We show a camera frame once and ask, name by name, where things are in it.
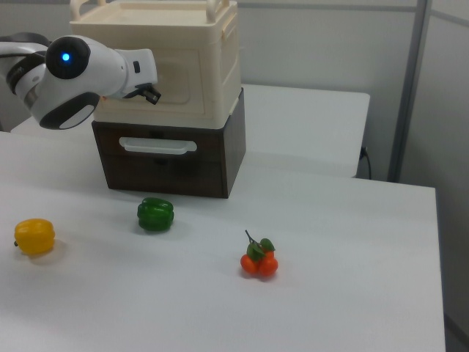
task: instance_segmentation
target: toy pepper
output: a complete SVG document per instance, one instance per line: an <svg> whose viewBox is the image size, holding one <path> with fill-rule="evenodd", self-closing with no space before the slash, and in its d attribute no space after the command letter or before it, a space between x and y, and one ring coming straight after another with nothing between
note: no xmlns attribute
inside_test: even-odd
<svg viewBox="0 0 469 352"><path fill-rule="evenodd" d="M163 231L170 228L174 219L174 207L159 198L145 198L139 205L139 226L148 231Z"/></svg>
<svg viewBox="0 0 469 352"><path fill-rule="evenodd" d="M15 246L25 254L39 254L53 247L55 232L50 221L29 219L15 227Z"/></svg>

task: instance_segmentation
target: plastic vegetable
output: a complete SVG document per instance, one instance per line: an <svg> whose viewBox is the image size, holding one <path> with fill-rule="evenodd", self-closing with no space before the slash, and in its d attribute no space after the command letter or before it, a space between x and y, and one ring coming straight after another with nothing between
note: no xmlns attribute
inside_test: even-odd
<svg viewBox="0 0 469 352"><path fill-rule="evenodd" d="M15 227L15 246L26 254L39 254L53 247L56 233L52 223L45 219L29 219Z"/></svg>
<svg viewBox="0 0 469 352"><path fill-rule="evenodd" d="M263 238L259 243L256 242L246 230L249 238L246 254L241 257L241 267L250 274L259 273L262 276L271 276L277 271L278 261L274 257L276 250L268 238Z"/></svg>
<svg viewBox="0 0 469 352"><path fill-rule="evenodd" d="M148 231L163 231L170 228L174 219L173 204L164 199L145 198L139 205L139 226Z"/></svg>

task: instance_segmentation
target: yellow bell pepper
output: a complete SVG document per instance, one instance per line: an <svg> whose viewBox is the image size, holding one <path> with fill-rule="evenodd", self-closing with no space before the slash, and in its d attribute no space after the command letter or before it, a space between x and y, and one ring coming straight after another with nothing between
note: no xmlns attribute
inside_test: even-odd
<svg viewBox="0 0 469 352"><path fill-rule="evenodd" d="M39 254L53 247L53 226L45 219L29 219L15 227L15 246L26 254Z"/></svg>

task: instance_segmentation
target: fruit stem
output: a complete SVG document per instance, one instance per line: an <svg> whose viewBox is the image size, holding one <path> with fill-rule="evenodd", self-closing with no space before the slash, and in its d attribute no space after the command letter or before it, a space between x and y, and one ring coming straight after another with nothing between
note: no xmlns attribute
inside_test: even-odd
<svg viewBox="0 0 469 352"><path fill-rule="evenodd" d="M246 235L248 235L249 237L249 243L255 243L258 247L260 247L261 245L258 244L250 235L249 235L249 232L248 230L244 230L246 232Z"/></svg>

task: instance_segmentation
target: white wall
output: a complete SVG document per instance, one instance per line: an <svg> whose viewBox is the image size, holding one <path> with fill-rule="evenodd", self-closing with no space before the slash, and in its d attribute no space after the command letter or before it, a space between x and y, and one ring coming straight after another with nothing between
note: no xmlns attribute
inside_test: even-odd
<svg viewBox="0 0 469 352"><path fill-rule="evenodd" d="M437 189L445 311L469 334L469 1L433 1L400 182Z"/></svg>
<svg viewBox="0 0 469 352"><path fill-rule="evenodd" d="M385 180L414 17L413 12L241 7L243 81L370 94L364 144L373 178ZM359 176L367 173L360 169Z"/></svg>
<svg viewBox="0 0 469 352"><path fill-rule="evenodd" d="M364 144L385 180L407 67L416 0L240 0L245 83L366 92ZM0 33L70 33L68 5L0 4ZM28 117L0 84L0 121ZM359 177L367 177L363 161Z"/></svg>

